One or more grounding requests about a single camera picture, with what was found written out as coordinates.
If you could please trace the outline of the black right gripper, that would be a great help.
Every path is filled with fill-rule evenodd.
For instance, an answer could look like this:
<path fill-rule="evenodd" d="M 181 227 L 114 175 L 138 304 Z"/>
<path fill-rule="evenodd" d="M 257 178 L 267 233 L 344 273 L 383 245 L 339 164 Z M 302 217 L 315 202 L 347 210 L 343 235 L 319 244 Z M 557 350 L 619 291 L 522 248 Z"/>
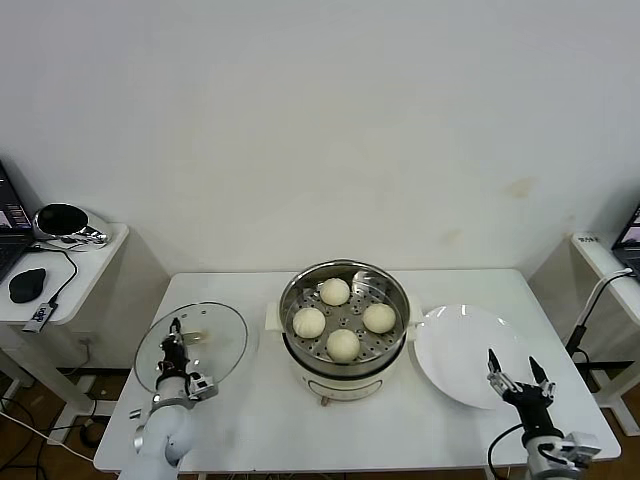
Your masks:
<path fill-rule="evenodd" d="M 549 380 L 543 367 L 533 357 L 530 357 L 530 367 L 538 386 L 518 383 L 519 390 L 516 390 L 516 384 L 502 371 L 494 351 L 488 350 L 487 380 L 507 404 L 516 408 L 524 430 L 521 439 L 556 437 L 557 428 L 548 413 L 555 396 L 556 383 Z"/>

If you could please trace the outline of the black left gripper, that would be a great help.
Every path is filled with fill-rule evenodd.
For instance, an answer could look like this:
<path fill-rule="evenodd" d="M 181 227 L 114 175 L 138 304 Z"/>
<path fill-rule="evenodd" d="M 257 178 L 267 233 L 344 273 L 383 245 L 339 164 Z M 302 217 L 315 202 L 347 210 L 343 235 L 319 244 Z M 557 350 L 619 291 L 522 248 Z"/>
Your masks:
<path fill-rule="evenodd" d="M 164 357 L 159 362 L 162 373 L 185 373 L 188 365 L 188 357 L 185 346 L 196 345 L 200 342 L 199 332 L 181 333 L 181 322 L 174 317 L 169 325 L 168 334 L 160 343 Z"/>

